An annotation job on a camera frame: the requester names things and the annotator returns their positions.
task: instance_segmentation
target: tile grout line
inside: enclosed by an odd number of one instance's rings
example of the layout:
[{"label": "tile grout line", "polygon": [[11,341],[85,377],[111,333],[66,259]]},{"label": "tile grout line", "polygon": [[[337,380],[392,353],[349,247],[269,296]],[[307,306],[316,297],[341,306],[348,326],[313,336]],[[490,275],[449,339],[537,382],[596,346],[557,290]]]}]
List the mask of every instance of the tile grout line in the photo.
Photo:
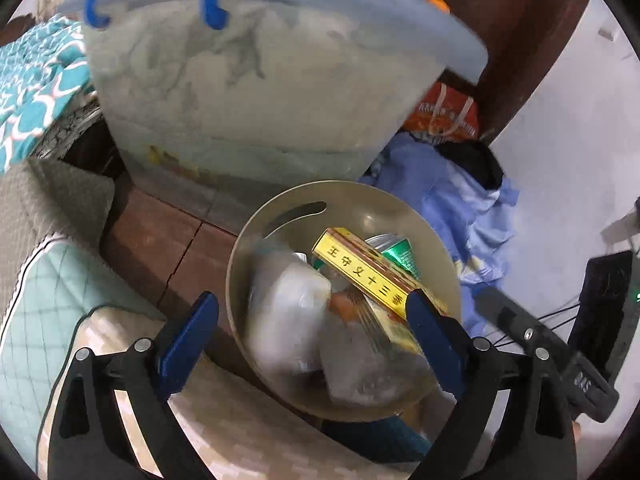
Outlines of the tile grout line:
[{"label": "tile grout line", "polygon": [[178,260],[178,263],[175,265],[175,269],[172,270],[171,274],[169,274],[169,277],[166,279],[166,283],[164,284],[164,290],[162,291],[162,296],[160,296],[160,299],[156,303],[156,307],[159,308],[159,305],[162,303],[162,300],[164,300],[164,295],[167,294],[167,291],[169,290],[169,282],[171,281],[171,278],[175,275],[176,272],[178,272],[178,268],[180,267],[180,264],[184,260],[184,257],[187,255],[187,252],[189,251],[191,244],[193,244],[193,241],[196,239],[196,236],[203,224],[204,224],[204,220],[200,220],[200,225],[198,225],[197,229],[193,232],[193,237],[191,237],[191,240],[189,241],[187,246],[184,248],[184,252],[181,254],[180,259]]}]

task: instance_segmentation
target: teal patterned fabric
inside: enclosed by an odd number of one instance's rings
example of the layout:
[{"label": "teal patterned fabric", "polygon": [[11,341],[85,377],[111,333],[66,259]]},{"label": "teal patterned fabric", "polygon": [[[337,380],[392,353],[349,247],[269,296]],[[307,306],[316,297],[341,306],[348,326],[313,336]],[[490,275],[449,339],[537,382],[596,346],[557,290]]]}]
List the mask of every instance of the teal patterned fabric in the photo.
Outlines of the teal patterned fabric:
[{"label": "teal patterned fabric", "polygon": [[79,22],[56,15],[0,48],[0,174],[31,154],[73,98],[92,91]]},{"label": "teal patterned fabric", "polygon": [[76,329],[101,306],[164,319],[64,235],[47,237],[20,270],[0,330],[0,425],[34,471],[40,426]]}]

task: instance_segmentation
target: silver bolt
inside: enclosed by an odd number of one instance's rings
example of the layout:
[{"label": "silver bolt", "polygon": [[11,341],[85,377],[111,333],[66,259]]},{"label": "silver bolt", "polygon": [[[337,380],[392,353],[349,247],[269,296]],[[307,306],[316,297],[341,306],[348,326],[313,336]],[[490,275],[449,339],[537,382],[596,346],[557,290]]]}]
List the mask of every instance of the silver bolt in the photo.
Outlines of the silver bolt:
[{"label": "silver bolt", "polygon": [[136,349],[136,352],[146,352],[151,348],[151,339],[138,339],[133,348]]},{"label": "silver bolt", "polygon": [[489,343],[489,340],[484,337],[476,337],[474,338],[474,347],[481,352],[486,352],[491,348],[491,343]]},{"label": "silver bolt", "polygon": [[538,347],[536,348],[536,356],[541,361],[546,361],[549,359],[549,352],[547,352],[545,348]]},{"label": "silver bolt", "polygon": [[81,348],[76,352],[76,359],[78,359],[78,361],[84,361],[88,357],[89,357],[88,348]]}]

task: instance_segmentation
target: plastic storage box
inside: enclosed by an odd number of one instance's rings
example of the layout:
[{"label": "plastic storage box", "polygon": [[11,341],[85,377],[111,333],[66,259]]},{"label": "plastic storage box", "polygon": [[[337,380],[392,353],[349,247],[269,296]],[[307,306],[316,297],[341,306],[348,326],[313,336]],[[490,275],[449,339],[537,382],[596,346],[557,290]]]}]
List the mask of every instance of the plastic storage box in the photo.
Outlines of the plastic storage box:
[{"label": "plastic storage box", "polygon": [[478,38],[424,0],[66,0],[135,184],[231,232],[288,187],[357,180]]}]

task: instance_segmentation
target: black cable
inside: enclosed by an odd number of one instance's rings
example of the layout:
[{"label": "black cable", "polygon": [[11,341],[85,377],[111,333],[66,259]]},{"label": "black cable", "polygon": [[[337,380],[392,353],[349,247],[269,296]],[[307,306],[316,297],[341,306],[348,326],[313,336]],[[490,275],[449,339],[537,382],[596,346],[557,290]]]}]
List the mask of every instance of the black cable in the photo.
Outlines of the black cable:
[{"label": "black cable", "polygon": [[[551,332],[553,332],[553,330],[556,330],[557,328],[560,328],[562,325],[566,325],[567,323],[573,321],[575,318],[577,318],[578,316],[573,316],[570,317],[569,319],[563,321],[562,323],[557,324],[555,327],[550,328],[549,330],[551,330]],[[509,341],[508,343],[502,343],[501,345],[494,345],[496,348],[501,348],[503,346],[507,346],[507,345],[512,345],[514,344],[515,341]]]},{"label": "black cable", "polygon": [[[574,305],[572,305],[572,306],[568,306],[568,307],[565,307],[565,308],[561,308],[560,310],[555,310],[555,311],[553,311],[553,312],[549,312],[548,314],[545,314],[544,316],[539,317],[539,318],[538,318],[538,321],[542,321],[543,319],[546,319],[547,317],[555,316],[556,314],[562,314],[563,312],[566,312],[567,310],[571,310],[572,308],[575,308],[575,307],[577,307],[577,306],[580,306],[580,303],[576,303],[576,304],[574,304]],[[495,346],[496,348],[498,348],[498,343],[499,343],[500,341],[503,341],[504,339],[507,339],[508,337],[509,337],[509,336],[507,336],[506,334],[505,334],[505,335],[503,335],[500,339],[498,339],[498,341],[496,341],[496,342],[494,343],[494,346]]]}]

